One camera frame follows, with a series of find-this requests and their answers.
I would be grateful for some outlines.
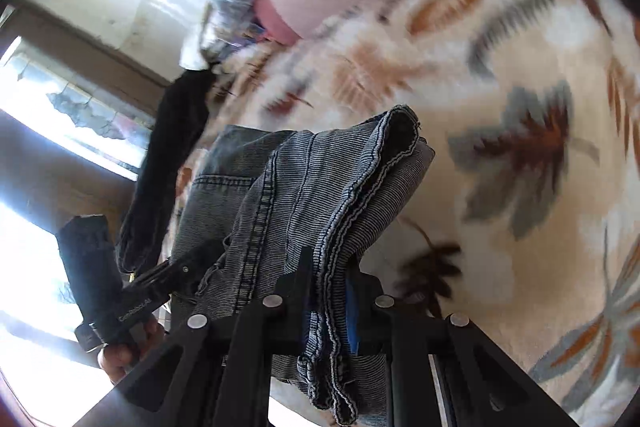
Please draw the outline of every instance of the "floral blanket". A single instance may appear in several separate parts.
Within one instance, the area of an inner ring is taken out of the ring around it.
[[[618,0],[356,7],[229,58],[190,169],[227,123],[317,132],[408,104],[436,158],[363,269],[465,312],[579,424],[610,426],[640,384],[639,29]]]

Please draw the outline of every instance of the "silver rivet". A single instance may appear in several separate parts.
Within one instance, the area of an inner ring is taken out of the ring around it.
[[[200,328],[207,325],[207,317],[206,315],[197,314],[191,315],[187,320],[187,326],[192,330],[199,330]]]
[[[463,313],[453,313],[449,317],[449,320],[451,321],[451,324],[459,328],[464,328],[469,324],[469,317]]]
[[[376,297],[376,306],[378,308],[391,308],[396,301],[391,295],[380,295]]]
[[[267,306],[267,308],[277,308],[282,304],[282,297],[279,295],[267,295],[264,299],[262,299],[262,304]]]

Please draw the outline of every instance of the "human hand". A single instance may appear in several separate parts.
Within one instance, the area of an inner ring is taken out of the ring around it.
[[[143,359],[153,347],[164,339],[164,328],[151,317],[145,324],[146,342],[140,348],[140,359]],[[107,374],[111,383],[118,383],[125,375],[125,368],[133,361],[131,349],[124,344],[104,346],[98,354],[98,365]]]

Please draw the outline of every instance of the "gray denim jeans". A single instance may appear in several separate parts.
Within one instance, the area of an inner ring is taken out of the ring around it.
[[[395,219],[434,152],[417,117],[397,106],[362,124],[319,134],[227,127],[193,183],[172,259],[225,241],[196,295],[175,295],[174,324],[191,312],[236,314],[273,292],[314,249],[316,308],[305,352],[273,357],[273,376],[296,385],[342,425],[384,425],[382,357],[349,354],[345,271]]]

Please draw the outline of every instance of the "black device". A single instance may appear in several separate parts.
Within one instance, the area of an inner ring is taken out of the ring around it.
[[[104,344],[127,344],[134,355],[146,341],[143,325],[172,292],[197,284],[222,254],[208,242],[179,263],[165,261],[124,285],[104,216],[76,216],[57,234],[71,292],[84,321],[76,338],[89,352]]]
[[[201,256],[199,263],[193,259],[193,264],[183,264],[180,259],[159,270],[174,273],[197,266],[200,272],[216,258],[211,252],[220,249],[222,244],[208,244],[192,253]],[[299,355],[306,343],[312,255],[312,248],[303,249],[297,271],[280,277],[272,295],[254,299],[239,314],[215,321],[197,312],[191,315],[75,427],[266,427],[271,357]],[[123,311],[130,314],[123,321],[126,327],[142,322],[145,311],[186,279],[143,280],[123,290],[120,300],[94,309],[96,317],[109,317],[92,323],[101,342],[111,342],[109,335],[121,332],[103,329],[102,324],[113,324]],[[386,356],[387,427],[435,427],[442,425],[443,416],[449,427],[576,426],[464,315],[441,320],[417,314],[384,295],[380,281],[356,265],[350,267],[348,281],[351,320],[357,324],[349,349],[361,356]],[[106,285],[99,288],[107,294]],[[140,309],[129,308],[149,295],[162,297]],[[639,409],[637,393],[616,427],[638,425]]]

